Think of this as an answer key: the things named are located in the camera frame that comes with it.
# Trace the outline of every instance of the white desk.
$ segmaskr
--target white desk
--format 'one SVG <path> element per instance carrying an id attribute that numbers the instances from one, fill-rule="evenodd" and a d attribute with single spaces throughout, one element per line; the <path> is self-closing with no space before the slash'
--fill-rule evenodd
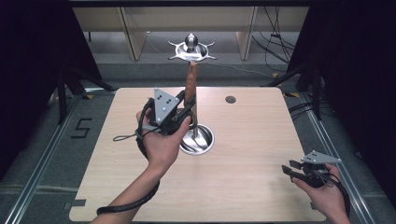
<path id="1" fill-rule="evenodd" d="M 162 88 L 173 95 L 181 88 Z M 146 168 L 134 138 L 135 113 L 152 88 L 120 89 L 108 112 L 77 200 L 73 221 L 92 220 Z M 236 103 L 228 104 L 227 96 Z M 303 150 L 289 111 L 277 88 L 197 88 L 199 122 L 215 134 L 206 154 L 180 151 L 154 198 L 142 206 L 135 221 L 270 222 L 322 221 L 309 197 L 282 173 L 281 164 L 299 160 Z"/>

